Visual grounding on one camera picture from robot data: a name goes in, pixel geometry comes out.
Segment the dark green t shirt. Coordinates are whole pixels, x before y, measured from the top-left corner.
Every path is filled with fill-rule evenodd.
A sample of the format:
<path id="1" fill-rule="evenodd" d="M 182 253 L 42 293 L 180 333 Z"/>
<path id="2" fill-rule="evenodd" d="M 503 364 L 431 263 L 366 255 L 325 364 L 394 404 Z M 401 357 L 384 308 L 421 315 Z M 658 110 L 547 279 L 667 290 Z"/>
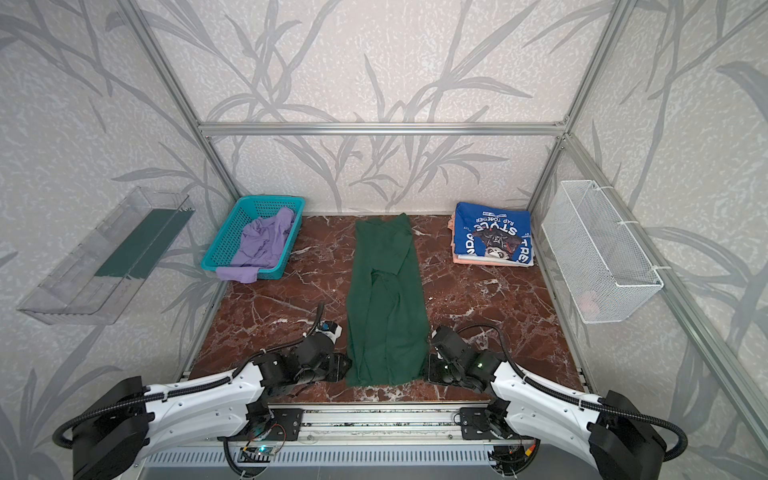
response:
<path id="1" fill-rule="evenodd" d="M 355 223 L 346 299 L 350 387 L 401 385 L 420 377 L 430 325 L 410 218 Z"/>

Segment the teal plastic laundry basket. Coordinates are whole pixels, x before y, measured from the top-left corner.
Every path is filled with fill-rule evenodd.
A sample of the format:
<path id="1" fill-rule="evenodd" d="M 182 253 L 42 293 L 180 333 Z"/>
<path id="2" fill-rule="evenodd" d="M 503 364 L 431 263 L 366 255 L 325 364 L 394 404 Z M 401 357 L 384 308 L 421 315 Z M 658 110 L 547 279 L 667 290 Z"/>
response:
<path id="1" fill-rule="evenodd" d="M 250 195 L 239 199 L 201 261 L 222 280 L 253 283 L 283 276 L 302 223 L 305 199 Z"/>

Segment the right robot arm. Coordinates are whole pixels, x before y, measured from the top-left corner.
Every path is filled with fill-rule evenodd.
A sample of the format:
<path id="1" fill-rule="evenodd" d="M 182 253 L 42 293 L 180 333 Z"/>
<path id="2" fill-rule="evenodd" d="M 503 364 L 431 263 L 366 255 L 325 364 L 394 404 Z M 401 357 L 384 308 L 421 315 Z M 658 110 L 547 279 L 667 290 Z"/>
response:
<path id="1" fill-rule="evenodd" d="M 568 389 L 515 363 L 507 351 L 471 346 L 440 326 L 432 334 L 426 378 L 489 396 L 484 407 L 462 407 L 454 421 L 465 440 L 497 440 L 489 454 L 505 477 L 527 468 L 542 445 L 551 445 L 594 467 L 604 479 L 656 479 L 667 444 L 623 395 Z"/>

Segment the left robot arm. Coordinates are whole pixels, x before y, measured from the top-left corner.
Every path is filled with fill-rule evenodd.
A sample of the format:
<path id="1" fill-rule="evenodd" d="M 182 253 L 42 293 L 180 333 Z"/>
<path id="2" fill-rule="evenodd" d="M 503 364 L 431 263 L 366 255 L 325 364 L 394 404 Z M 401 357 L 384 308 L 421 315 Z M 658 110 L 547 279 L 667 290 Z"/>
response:
<path id="1" fill-rule="evenodd" d="M 76 479 L 113 479 L 136 461 L 206 438 L 259 436 L 273 424 L 269 402 L 294 387 L 337 382 L 351 366 L 336 352 L 342 328 L 323 322 L 284 349 L 257 353 L 238 367 L 186 382 L 120 381 L 81 415 L 57 428 Z"/>

